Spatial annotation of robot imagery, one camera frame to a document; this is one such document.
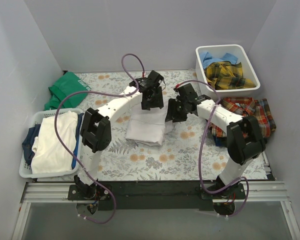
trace laundry basket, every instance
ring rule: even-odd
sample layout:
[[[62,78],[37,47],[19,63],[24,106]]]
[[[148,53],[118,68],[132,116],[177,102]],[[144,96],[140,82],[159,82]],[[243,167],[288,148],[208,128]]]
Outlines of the laundry basket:
[[[226,97],[253,97],[256,90],[260,88],[260,82],[258,77],[252,67],[248,56],[244,48],[238,44],[228,44],[228,45],[213,45],[213,46],[199,46],[196,48],[196,65],[195,73],[199,81],[207,82],[204,68],[202,66],[202,59],[200,59],[200,54],[202,52],[209,52],[214,58],[222,58],[226,53],[233,54],[238,58],[238,63],[242,63],[243,77],[250,79],[255,87],[252,88],[241,88],[241,89],[227,89],[227,90],[216,90],[220,95],[221,99]],[[201,94],[205,94],[211,97],[214,101],[218,99],[216,94],[206,85],[200,84]]]
[[[44,118],[48,118],[51,116],[55,116],[56,115],[56,111],[57,110],[48,110],[48,111],[39,111],[37,112],[31,119],[30,124],[29,124],[29,128],[32,128],[35,126],[35,124],[41,124],[42,120]],[[83,111],[80,108],[63,108],[60,109],[59,114],[64,114],[67,113],[68,111],[77,113],[77,114],[81,114],[83,113]],[[79,136],[79,144],[78,144],[78,151],[77,151],[77,157],[80,157],[80,151],[81,151],[81,142],[82,142],[82,136]],[[73,174],[74,172],[76,172],[78,170],[79,164],[76,162],[75,163],[75,167],[74,169],[70,170],[70,171],[62,171],[62,172],[47,172],[47,173],[37,173],[37,174],[33,174],[32,173],[32,169],[31,166],[29,166],[26,161],[25,161],[25,157],[24,157],[24,153],[22,153],[22,157],[21,157],[21,163],[20,163],[20,168],[19,168],[19,174],[21,177],[23,178],[32,178],[32,179],[37,179],[37,178],[49,178],[49,177],[59,177],[59,176],[63,176],[63,175],[69,175],[69,174]]]

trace white laundry basket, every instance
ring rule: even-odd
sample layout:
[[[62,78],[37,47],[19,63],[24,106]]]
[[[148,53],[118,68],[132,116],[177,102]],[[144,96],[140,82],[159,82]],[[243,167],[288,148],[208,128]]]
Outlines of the white laundry basket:
[[[32,119],[30,121],[30,124],[29,124],[29,128],[34,127],[35,124],[41,124],[42,120],[44,118],[55,116],[56,115],[56,111],[57,110],[48,110],[48,111],[39,111],[39,112],[37,112],[32,117]],[[58,115],[67,113],[68,111],[71,111],[71,112],[74,112],[74,113],[77,113],[77,114],[83,113],[83,111],[80,108],[63,108],[63,109],[60,109]],[[81,135],[79,135],[78,141],[79,141],[79,144],[78,144],[77,157],[79,158],[80,157],[80,151],[81,151],[81,142],[82,142],[82,136]],[[49,178],[49,177],[59,177],[59,176],[63,176],[63,175],[73,174],[74,172],[76,172],[78,170],[78,168],[79,168],[79,164],[76,162],[74,169],[72,169],[70,171],[48,172],[48,173],[33,174],[31,166],[29,166],[26,163],[25,157],[24,157],[24,153],[22,153],[21,163],[20,163],[20,168],[19,168],[19,174],[23,178],[32,178],[32,179]]]
[[[202,52],[209,52],[213,58],[222,58],[226,53],[235,55],[238,58],[237,63],[242,63],[243,77],[246,79],[250,79],[255,84],[255,87],[253,88],[216,90],[217,93],[220,95],[221,99],[226,97],[251,97],[252,94],[260,88],[260,82],[248,59],[244,48],[237,44],[197,47],[195,50],[195,73],[199,81],[203,81],[206,84],[208,83],[204,72],[204,68],[202,67],[202,61],[200,60],[199,56]],[[201,90],[201,94],[205,94],[211,97],[214,101],[218,99],[216,94],[208,86],[199,83],[199,87]]]

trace green cloth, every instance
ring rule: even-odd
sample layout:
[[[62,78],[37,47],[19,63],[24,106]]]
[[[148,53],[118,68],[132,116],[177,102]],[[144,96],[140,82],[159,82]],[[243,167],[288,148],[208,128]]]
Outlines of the green cloth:
[[[49,87],[51,98],[49,102],[44,105],[44,110],[57,109],[61,101],[70,94],[90,90],[91,88],[84,81],[77,77],[73,72],[68,71],[65,75],[60,77],[53,86]],[[74,95],[65,101],[61,108],[75,108],[87,95],[87,93]]]

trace white wall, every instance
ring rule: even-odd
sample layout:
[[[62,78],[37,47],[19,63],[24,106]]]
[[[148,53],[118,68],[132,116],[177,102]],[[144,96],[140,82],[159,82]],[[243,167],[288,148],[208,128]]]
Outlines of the white wall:
[[[266,153],[300,228],[300,0],[275,3],[248,55],[277,126]]]
[[[61,68],[77,72],[122,71],[129,52],[166,70],[194,68],[198,46],[248,51],[275,1],[25,0]]]
[[[0,239],[15,228],[25,180],[19,176],[28,120],[62,75],[23,0],[0,0]]]

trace gray floor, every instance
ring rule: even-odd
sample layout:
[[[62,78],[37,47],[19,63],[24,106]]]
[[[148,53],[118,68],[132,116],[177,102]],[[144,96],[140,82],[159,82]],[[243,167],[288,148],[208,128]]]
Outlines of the gray floor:
[[[93,216],[105,219],[109,212]],[[118,210],[113,220],[98,225],[78,217],[75,203],[32,203],[24,240],[289,240],[280,202],[247,202],[230,219],[193,209]]]

